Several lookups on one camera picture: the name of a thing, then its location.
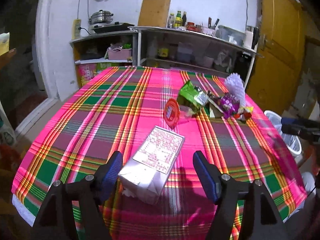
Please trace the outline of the yellow snack wrapper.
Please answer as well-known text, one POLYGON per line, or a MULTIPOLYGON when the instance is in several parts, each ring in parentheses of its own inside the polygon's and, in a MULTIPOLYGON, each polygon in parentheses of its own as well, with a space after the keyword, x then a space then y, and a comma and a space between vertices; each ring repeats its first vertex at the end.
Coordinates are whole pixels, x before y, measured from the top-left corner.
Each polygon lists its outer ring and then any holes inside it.
POLYGON ((252 117, 253 109, 254 107, 252 106, 240 107, 238 113, 236 113, 233 117, 236 120, 246 123, 246 121, 252 117))

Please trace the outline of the white pink carton box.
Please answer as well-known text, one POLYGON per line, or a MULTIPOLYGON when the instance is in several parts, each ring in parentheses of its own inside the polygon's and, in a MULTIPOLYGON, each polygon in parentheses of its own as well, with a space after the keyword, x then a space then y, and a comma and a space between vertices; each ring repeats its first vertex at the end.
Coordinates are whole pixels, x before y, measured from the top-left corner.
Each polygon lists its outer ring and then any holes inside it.
POLYGON ((156 204, 183 143, 184 136, 155 126, 118 173, 123 194, 156 204))

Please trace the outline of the yellow wooden door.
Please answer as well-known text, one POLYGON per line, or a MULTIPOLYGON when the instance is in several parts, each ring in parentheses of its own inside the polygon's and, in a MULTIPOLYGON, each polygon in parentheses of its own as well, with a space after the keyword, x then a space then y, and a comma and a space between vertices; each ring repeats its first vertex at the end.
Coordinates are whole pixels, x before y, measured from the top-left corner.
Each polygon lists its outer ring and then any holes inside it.
POLYGON ((295 99, 305 45, 302 6, 296 0, 262 0, 258 56, 246 88, 264 111, 281 115, 295 99))

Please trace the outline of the purple snack wrapper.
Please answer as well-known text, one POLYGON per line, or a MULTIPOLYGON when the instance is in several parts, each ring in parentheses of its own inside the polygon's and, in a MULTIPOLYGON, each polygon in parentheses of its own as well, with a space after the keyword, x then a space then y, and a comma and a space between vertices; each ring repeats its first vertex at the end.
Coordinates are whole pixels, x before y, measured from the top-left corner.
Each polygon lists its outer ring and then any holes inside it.
POLYGON ((240 100, 231 93, 225 93, 224 96, 218 98, 216 104, 221 109, 225 119, 236 115, 240 108, 240 100))

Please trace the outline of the white foam fruit net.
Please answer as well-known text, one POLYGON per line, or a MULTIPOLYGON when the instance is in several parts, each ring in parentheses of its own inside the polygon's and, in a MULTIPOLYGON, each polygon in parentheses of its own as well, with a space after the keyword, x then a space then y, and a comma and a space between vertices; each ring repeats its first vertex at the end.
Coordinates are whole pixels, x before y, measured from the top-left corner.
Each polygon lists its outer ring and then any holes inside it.
POLYGON ((238 98, 240 108, 246 107, 245 89, 242 79, 239 74, 232 73, 224 81, 225 87, 228 91, 238 98))

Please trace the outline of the clear plastic container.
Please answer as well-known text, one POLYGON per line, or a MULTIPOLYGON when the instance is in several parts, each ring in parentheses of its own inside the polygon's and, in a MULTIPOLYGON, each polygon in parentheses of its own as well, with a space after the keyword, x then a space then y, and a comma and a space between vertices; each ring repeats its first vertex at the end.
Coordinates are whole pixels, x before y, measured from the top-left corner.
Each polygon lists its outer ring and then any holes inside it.
POLYGON ((215 35, 217 38, 220 38, 237 46, 243 46, 244 44, 245 33, 232 29, 230 27, 226 27, 224 25, 219 25, 217 27, 215 35))

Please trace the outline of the pink plaid tablecloth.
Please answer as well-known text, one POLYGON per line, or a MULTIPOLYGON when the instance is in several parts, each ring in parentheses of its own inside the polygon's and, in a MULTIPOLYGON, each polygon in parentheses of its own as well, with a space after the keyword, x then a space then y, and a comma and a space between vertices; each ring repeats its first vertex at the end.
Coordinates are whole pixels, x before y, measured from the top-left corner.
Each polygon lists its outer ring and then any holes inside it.
MULTIPOLYGON (((12 202, 32 224, 55 180, 79 181, 107 162, 124 160, 155 126, 165 127, 163 109, 186 81, 215 95, 223 79, 150 67, 111 67, 76 92, 48 121, 22 160, 12 184, 12 202)), ((101 207, 113 239, 204 239, 216 207, 203 191, 192 163, 200 150, 221 172, 240 181, 262 180, 282 219, 306 199, 302 176, 280 135, 251 98, 246 122, 212 119, 206 110, 180 121, 185 141, 156 205, 126 197, 122 186, 101 207)))

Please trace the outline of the green snack bag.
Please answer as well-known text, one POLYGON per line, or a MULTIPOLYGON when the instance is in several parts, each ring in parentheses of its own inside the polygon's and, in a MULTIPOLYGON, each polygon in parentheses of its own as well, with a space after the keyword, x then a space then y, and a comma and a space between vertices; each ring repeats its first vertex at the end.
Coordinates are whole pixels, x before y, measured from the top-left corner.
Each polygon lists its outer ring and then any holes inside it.
POLYGON ((179 90, 177 103, 180 106, 189 107, 194 114, 198 114, 208 103, 208 95, 188 80, 179 90))

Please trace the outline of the red round plastic lid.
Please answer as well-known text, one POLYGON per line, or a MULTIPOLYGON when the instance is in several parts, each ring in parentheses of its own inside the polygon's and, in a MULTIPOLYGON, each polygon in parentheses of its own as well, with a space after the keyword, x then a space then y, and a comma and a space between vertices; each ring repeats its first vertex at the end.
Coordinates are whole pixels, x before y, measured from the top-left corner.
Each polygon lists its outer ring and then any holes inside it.
POLYGON ((163 118, 171 129, 178 123, 180 118, 180 107, 175 99, 169 99, 165 104, 163 118))

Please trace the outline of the white metal shelf rack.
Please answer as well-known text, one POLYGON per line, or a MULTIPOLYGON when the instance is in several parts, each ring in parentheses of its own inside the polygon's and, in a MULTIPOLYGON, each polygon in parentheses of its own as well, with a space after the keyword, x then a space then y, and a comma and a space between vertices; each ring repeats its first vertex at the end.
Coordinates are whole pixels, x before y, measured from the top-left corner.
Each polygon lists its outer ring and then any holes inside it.
POLYGON ((247 86, 255 60, 263 57, 256 50, 194 31, 140 26, 129 29, 138 34, 137 66, 180 69, 218 77, 238 73, 247 86), (157 57, 157 48, 162 42, 169 47, 167 59, 157 57), (176 60, 180 42, 193 45, 191 63, 176 60))

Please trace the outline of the dark soy sauce bottle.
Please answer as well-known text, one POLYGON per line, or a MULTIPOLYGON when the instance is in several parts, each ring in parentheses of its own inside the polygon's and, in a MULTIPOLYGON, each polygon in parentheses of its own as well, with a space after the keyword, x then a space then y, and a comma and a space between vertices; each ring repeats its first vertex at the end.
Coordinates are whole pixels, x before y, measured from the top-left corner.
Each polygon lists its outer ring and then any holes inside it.
POLYGON ((183 12, 183 16, 182 16, 181 26, 182 26, 182 27, 185 27, 186 23, 187 23, 187 12, 184 11, 184 12, 183 12))

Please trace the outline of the green cap sauce bottle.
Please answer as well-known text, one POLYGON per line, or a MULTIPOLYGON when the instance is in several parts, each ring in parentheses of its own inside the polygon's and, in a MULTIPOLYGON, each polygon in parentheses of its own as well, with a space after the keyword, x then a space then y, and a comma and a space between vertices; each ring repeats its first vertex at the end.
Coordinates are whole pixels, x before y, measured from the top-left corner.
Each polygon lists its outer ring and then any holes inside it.
POLYGON ((181 11, 178 10, 175 17, 174 28, 177 29, 178 27, 180 27, 181 23, 182 23, 181 11))

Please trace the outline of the wooden low shelf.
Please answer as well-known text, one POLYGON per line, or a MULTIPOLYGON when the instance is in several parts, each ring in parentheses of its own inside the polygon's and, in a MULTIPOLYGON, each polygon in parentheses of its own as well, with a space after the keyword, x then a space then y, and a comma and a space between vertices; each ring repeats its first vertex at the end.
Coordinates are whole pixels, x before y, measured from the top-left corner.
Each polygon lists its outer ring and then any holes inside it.
POLYGON ((73 61, 78 86, 81 88, 108 67, 134 66, 137 64, 138 34, 131 29, 111 33, 93 34, 71 40, 73 61), (128 60, 108 60, 104 56, 111 46, 132 49, 128 60))

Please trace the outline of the wooden cutting board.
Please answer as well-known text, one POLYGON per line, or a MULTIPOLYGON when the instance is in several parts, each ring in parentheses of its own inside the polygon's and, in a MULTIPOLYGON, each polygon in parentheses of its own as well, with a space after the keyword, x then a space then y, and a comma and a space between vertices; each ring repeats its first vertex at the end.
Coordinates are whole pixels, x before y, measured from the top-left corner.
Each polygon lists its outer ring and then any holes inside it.
POLYGON ((171 0, 143 0, 137 25, 165 28, 170 2, 171 0))

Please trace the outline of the black induction cooker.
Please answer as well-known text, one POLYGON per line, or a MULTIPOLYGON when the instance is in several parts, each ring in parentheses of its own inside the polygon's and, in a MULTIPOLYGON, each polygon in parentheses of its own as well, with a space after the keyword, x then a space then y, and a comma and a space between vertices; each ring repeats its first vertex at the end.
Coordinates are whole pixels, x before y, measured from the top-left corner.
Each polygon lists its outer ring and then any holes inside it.
POLYGON ((97 23, 91 26, 91 31, 95 34, 111 33, 115 31, 127 31, 129 27, 134 26, 130 23, 97 23))

